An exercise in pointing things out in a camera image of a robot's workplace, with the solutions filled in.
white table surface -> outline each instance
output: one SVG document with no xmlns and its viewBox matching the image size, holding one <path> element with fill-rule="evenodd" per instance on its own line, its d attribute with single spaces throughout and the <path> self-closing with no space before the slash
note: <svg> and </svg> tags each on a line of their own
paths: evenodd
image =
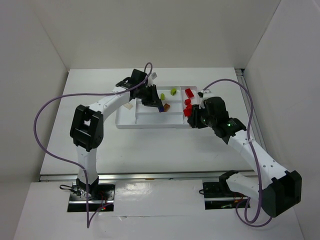
<svg viewBox="0 0 320 240">
<path fill-rule="evenodd" d="M 214 80 L 237 81 L 233 68 L 155 68 L 157 86 L 197 86 L 199 90 Z M 130 76 L 132 69 L 71 69 L 63 94 L 107 93 Z M 220 82 L 211 91 L 226 103 L 230 117 L 245 125 L 248 113 L 240 88 Z M 76 148 L 69 135 L 75 109 L 102 97 L 76 96 L 61 100 L 48 144 L 52 153 L 77 161 Z M 164 173 L 250 170 L 231 147 L 204 129 L 117 129 L 113 113 L 104 123 L 104 139 L 97 151 L 97 171 L 111 173 Z M 77 174 L 78 167 L 45 155 L 41 175 Z"/>
<path fill-rule="evenodd" d="M 62 182 L 32 183 L 14 240 L 304 239 L 293 208 L 274 218 L 267 226 L 256 229 L 244 225 L 237 218 L 234 209 L 205 210 L 204 198 L 198 193 L 198 188 L 201 187 L 198 180 L 187 181 L 182 185 L 178 182 L 172 184 L 171 180 L 158 183 L 161 184 L 154 183 L 151 188 L 146 188 L 151 190 L 153 196 L 149 197 L 150 194 L 137 186 L 135 189 L 140 189 L 140 195 L 137 196 L 137 192 L 131 190 L 125 196 L 128 193 L 125 192 L 121 202 L 118 201 L 121 190 L 116 188 L 114 212 L 98 213 L 89 229 L 86 226 L 86 213 L 67 212 L 69 193 L 59 189 Z M 155 197 L 157 193 L 174 195 Z M 255 209 L 250 208 L 249 216 L 254 211 Z M 266 217 L 262 213 L 257 224 L 263 223 Z"/>
</svg>

white floor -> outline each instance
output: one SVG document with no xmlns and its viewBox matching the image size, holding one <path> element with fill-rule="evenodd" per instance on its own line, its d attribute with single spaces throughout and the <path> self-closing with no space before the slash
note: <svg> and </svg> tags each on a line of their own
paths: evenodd
<svg viewBox="0 0 320 240">
<path fill-rule="evenodd" d="M 14 240 L 303 240 L 293 208 L 255 229 L 234 209 L 205 210 L 199 180 L 142 183 L 118 185 L 114 212 L 99 213 L 89 229 L 85 212 L 67 212 L 61 182 L 32 183 Z"/>
</svg>

white tray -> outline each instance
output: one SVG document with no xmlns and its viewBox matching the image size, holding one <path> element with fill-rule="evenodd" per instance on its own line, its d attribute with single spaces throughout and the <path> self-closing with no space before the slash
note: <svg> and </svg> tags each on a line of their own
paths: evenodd
<svg viewBox="0 0 320 240">
<path fill-rule="evenodd" d="M 176 94 L 171 95 L 171 89 L 176 89 Z M 198 89 L 196 86 L 157 86 L 157 92 L 165 95 L 163 105 L 169 104 L 167 112 L 159 112 L 156 107 L 144 106 L 140 99 L 133 99 L 133 107 L 121 106 L 116 111 L 115 125 L 118 129 L 158 129 L 158 128 L 189 128 L 188 118 L 184 115 L 185 100 L 188 98 L 185 90 L 191 89 L 194 97 L 191 104 L 199 104 Z"/>
</svg>

small cube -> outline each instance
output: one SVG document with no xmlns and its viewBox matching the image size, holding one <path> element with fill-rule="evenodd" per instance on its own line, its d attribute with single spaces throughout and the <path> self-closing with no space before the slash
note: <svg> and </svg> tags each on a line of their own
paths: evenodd
<svg viewBox="0 0 320 240">
<path fill-rule="evenodd" d="M 191 116 L 191 114 L 192 114 L 192 109 L 184 109 L 183 110 L 183 113 L 184 113 L 184 115 L 186 116 L 186 117 L 190 117 Z"/>
<path fill-rule="evenodd" d="M 170 93 L 171 93 L 172 96 L 176 95 L 177 89 L 172 88 Z"/>
<path fill-rule="evenodd" d="M 191 104 L 191 99 L 186 99 L 186 100 L 184 100 L 184 104 L 186 105 L 186 106 L 188 106 L 189 104 Z"/>
<path fill-rule="evenodd" d="M 169 108 L 170 108 L 170 105 L 166 103 L 166 104 L 163 106 L 163 108 L 164 108 L 164 112 L 167 112 L 167 111 L 169 110 Z"/>
<path fill-rule="evenodd" d="M 188 98 L 192 99 L 195 95 L 192 93 L 191 89 L 190 88 L 187 88 L 185 90 L 185 94 Z"/>
</svg>

white panel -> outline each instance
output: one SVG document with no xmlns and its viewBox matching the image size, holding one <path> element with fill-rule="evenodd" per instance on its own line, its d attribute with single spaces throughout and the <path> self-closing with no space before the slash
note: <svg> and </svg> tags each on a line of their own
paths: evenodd
<svg viewBox="0 0 320 240">
<path fill-rule="evenodd" d="M 0 238 L 9 240 L 44 157 L 34 140 L 34 117 L 46 100 L 61 93 L 67 71 L 26 1 L 0 1 L 0 33 Z M 44 142 L 57 106 L 40 119 Z"/>
<path fill-rule="evenodd" d="M 282 0 L 245 70 L 270 154 L 302 175 L 295 207 L 306 240 L 319 239 L 319 0 Z"/>
<path fill-rule="evenodd" d="M 70 69 L 244 68 L 280 0 L 32 0 Z"/>
<path fill-rule="evenodd" d="M 111 212 L 103 212 L 94 216 L 87 229 L 85 212 L 67 212 L 69 193 L 60 190 L 60 184 L 31 184 L 14 240 L 303 240 L 293 209 L 260 229 L 244 225 L 234 209 L 149 217 L 109 216 Z M 179 201 L 163 198 L 168 206 Z M 152 208 L 161 201 L 155 199 Z"/>
</svg>

